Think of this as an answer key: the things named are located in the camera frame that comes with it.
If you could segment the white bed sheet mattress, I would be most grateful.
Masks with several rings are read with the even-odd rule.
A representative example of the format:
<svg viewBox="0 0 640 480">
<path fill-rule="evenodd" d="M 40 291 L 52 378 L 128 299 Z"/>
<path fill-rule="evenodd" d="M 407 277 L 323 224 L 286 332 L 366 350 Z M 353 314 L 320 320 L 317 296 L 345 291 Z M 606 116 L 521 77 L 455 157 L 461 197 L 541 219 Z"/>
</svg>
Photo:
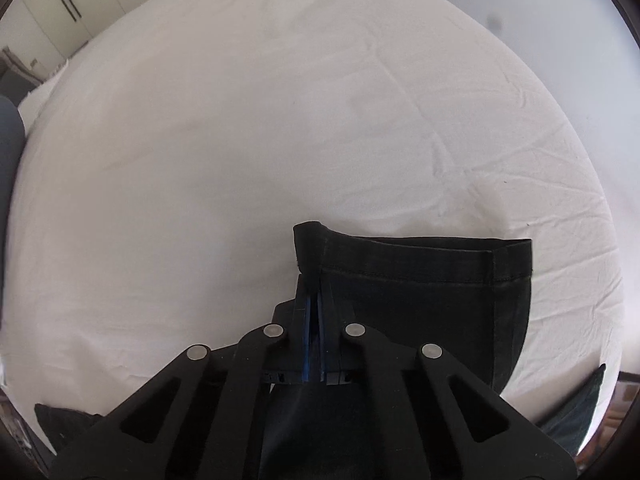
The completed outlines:
<svg viewBox="0 0 640 480">
<path fill-rule="evenodd" d="M 537 76 L 446 0 L 150 0 L 67 65 L 29 129 L 6 244 L 1 385 L 105 414 L 190 344 L 292 296 L 292 229 L 528 237 L 504 397 L 530 419 L 620 369 L 613 221 Z"/>
</svg>

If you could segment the black jeans pants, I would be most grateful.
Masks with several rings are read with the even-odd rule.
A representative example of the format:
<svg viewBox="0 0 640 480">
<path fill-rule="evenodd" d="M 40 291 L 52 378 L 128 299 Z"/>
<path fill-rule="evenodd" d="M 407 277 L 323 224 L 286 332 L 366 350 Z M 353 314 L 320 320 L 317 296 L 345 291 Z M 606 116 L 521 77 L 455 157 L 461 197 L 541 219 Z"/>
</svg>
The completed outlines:
<svg viewBox="0 0 640 480">
<path fill-rule="evenodd" d="M 299 270 L 290 301 L 312 304 L 307 363 L 299 384 L 273 386 L 257 479 L 314 479 L 311 428 L 320 380 L 312 369 L 314 307 L 345 323 L 375 328 L 395 344 L 437 344 L 502 397 L 524 347 L 532 300 L 530 240 L 360 237 L 318 222 L 296 226 Z M 531 422 L 573 459 L 603 378 L 597 368 L 562 408 Z M 58 452 L 103 417 L 37 405 L 38 422 Z"/>
</svg>

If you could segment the blue rolled duvet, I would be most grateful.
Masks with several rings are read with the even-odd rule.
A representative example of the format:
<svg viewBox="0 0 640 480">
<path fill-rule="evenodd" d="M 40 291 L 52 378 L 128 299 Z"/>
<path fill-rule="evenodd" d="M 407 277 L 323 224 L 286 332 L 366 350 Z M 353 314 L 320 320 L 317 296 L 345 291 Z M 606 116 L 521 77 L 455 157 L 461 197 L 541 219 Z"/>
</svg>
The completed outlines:
<svg viewBox="0 0 640 480">
<path fill-rule="evenodd" d="M 18 166 L 26 144 L 25 128 L 17 107 L 0 98 L 0 214 L 1 241 L 6 240 L 6 225 Z"/>
</svg>

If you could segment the cream wardrobe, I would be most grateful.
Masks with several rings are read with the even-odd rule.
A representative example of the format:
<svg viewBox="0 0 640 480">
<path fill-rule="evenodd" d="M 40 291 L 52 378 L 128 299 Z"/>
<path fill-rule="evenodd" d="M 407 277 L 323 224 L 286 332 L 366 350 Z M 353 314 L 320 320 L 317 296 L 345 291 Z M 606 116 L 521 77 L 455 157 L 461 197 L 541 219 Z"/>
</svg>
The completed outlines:
<svg viewBox="0 0 640 480">
<path fill-rule="evenodd" d="M 1 18 L 1 47 L 46 78 L 120 18 L 149 0 L 12 0 Z"/>
</svg>

